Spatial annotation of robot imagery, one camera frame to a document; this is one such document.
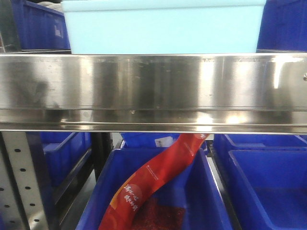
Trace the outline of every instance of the light blue plastic box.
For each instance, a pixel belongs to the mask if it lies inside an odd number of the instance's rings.
[[[65,0],[75,54],[256,51],[265,0]]]

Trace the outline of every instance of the perforated metal post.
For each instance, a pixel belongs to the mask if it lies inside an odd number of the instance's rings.
[[[8,131],[2,135],[30,230],[58,230],[39,133]]]
[[[29,230],[15,178],[0,135],[0,213],[7,230]]]

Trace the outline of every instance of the red snack package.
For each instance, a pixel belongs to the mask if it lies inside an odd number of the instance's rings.
[[[193,162],[207,136],[181,134],[171,147],[140,167],[113,196],[99,230],[130,230],[142,204]]]

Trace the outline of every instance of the blue plastic bin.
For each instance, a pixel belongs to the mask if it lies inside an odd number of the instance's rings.
[[[296,135],[215,134],[213,146],[219,169],[229,163],[230,150],[289,150],[306,151],[307,141]]]
[[[25,0],[11,0],[22,49],[70,49],[64,14]]]
[[[268,0],[258,49],[307,51],[307,1]]]
[[[169,147],[179,135],[179,133],[121,133],[126,148]]]
[[[138,149],[138,148],[128,148],[127,145],[126,145],[126,142],[124,141],[121,146],[120,146],[120,149]],[[207,143],[206,141],[204,141],[200,147],[200,149],[202,149],[202,151],[204,152],[204,154],[207,156],[209,154],[209,149],[208,149],[208,146],[207,146]]]
[[[3,219],[1,217],[1,213],[0,213],[0,230],[5,230],[5,225],[4,225]]]
[[[114,150],[100,175],[76,230],[97,230],[112,196],[139,167],[163,151]],[[161,205],[184,207],[182,230],[230,230],[229,217],[203,151],[194,163],[155,194]]]
[[[307,135],[300,135],[300,137],[307,141]]]
[[[244,230],[307,230],[307,152],[229,152],[227,183]]]
[[[61,4],[75,54],[254,53],[265,0]]]
[[[90,133],[41,132],[52,186],[58,186],[91,146]]]

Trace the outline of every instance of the stainless steel shelf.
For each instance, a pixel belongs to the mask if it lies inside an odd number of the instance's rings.
[[[307,54],[0,55],[0,130],[307,133]]]

